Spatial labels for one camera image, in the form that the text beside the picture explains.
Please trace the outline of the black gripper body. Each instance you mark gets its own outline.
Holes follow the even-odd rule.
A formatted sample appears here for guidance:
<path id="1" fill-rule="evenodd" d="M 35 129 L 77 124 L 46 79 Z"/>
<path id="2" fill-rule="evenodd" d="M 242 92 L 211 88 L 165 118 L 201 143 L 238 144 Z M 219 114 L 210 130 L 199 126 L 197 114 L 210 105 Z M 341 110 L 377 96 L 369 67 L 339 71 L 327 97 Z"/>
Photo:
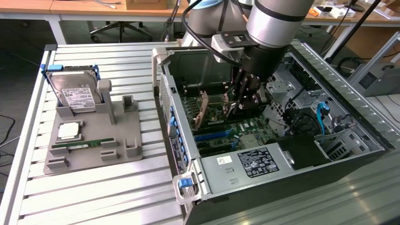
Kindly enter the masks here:
<path id="1" fill-rule="evenodd" d="M 286 46 L 271 48 L 262 45 L 243 48 L 238 69 L 238 95 L 249 96 L 275 72 Z"/>

